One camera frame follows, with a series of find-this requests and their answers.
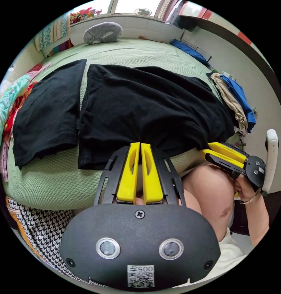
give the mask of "screw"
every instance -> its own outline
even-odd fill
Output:
[[[145,215],[146,215],[146,214],[144,213],[143,210],[137,210],[137,211],[135,212],[135,217],[138,218],[138,219],[142,219],[142,218],[144,218]]]
[[[210,268],[212,267],[213,263],[214,263],[214,262],[213,262],[212,260],[208,261],[208,262],[205,264],[204,268],[205,268],[206,270],[210,269]]]
[[[66,262],[67,262],[68,266],[75,267],[75,262],[71,258],[67,258]]]

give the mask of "gray round pillow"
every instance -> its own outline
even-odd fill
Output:
[[[115,22],[103,22],[89,28],[84,33],[83,40],[86,44],[115,42],[122,31],[122,27]]]

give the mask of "qr code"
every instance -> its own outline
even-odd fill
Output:
[[[151,288],[155,286],[154,266],[127,266],[128,287]]]

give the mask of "bed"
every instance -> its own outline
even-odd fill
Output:
[[[51,65],[35,80],[39,81],[54,69],[82,58],[86,58],[87,63],[80,88],[80,104],[87,84],[86,72],[92,63],[162,67],[174,73],[200,78],[220,99],[206,76],[206,73],[211,72],[206,66],[172,45],[149,40],[121,39],[115,43],[72,47],[47,58],[45,63],[51,62]],[[238,139],[238,135],[234,135],[228,142],[234,144]],[[34,159],[19,170],[15,166],[11,141],[7,161],[8,182],[3,182],[5,193],[18,203],[37,209],[74,210],[90,207],[93,205],[101,171],[79,170],[77,160],[78,147],[59,152],[55,156]],[[181,174],[197,165],[202,158],[196,149],[192,149],[171,160]]]

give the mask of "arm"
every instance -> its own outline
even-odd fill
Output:
[[[269,230],[269,215],[261,193],[245,205],[252,245],[255,247]]]
[[[235,189],[238,190],[242,201],[247,202],[254,196],[254,190],[246,177],[240,175],[235,183]],[[269,215],[261,193],[254,200],[245,205],[248,219],[248,227],[252,245],[255,247],[269,230]]]

